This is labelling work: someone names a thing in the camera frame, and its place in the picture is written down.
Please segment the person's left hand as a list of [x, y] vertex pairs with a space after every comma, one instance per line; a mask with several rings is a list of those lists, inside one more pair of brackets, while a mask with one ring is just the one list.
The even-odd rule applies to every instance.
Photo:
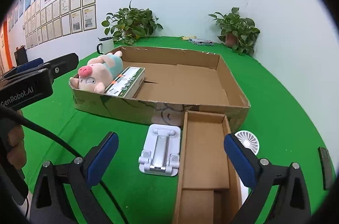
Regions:
[[7, 134], [7, 140], [11, 146], [11, 150], [7, 153], [7, 160], [17, 170], [23, 168], [27, 162], [24, 136], [24, 130], [20, 124], [15, 124]]

